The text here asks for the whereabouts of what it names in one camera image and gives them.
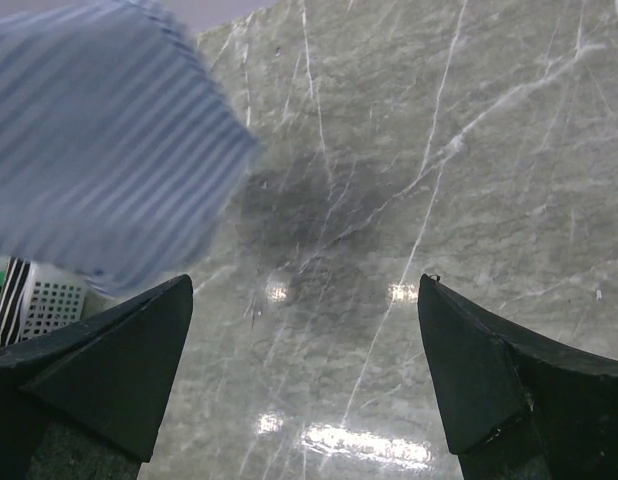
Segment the blue white striped tank top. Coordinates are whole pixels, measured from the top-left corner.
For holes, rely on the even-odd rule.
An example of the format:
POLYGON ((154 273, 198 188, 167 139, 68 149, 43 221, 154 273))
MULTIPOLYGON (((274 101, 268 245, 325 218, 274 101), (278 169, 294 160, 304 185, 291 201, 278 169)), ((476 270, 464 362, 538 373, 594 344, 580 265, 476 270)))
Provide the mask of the blue white striped tank top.
POLYGON ((257 153, 161 4, 0 17, 0 256, 142 289, 204 255, 257 153))

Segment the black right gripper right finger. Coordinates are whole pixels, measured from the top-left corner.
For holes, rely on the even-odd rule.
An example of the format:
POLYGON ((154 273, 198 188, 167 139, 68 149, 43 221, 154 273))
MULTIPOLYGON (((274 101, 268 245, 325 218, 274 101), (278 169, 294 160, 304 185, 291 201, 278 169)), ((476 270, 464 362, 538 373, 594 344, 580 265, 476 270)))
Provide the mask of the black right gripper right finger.
POLYGON ((423 275, 422 342, 466 479, 618 479, 618 361, 506 320, 423 275))

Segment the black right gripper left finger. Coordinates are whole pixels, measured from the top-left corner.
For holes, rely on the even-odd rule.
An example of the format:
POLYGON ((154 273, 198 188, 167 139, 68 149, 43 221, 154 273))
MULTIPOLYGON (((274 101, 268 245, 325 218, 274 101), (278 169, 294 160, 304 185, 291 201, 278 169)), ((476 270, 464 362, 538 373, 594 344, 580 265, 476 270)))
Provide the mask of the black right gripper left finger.
POLYGON ((151 460, 193 312, 180 275, 0 349, 0 479, 135 479, 151 460))

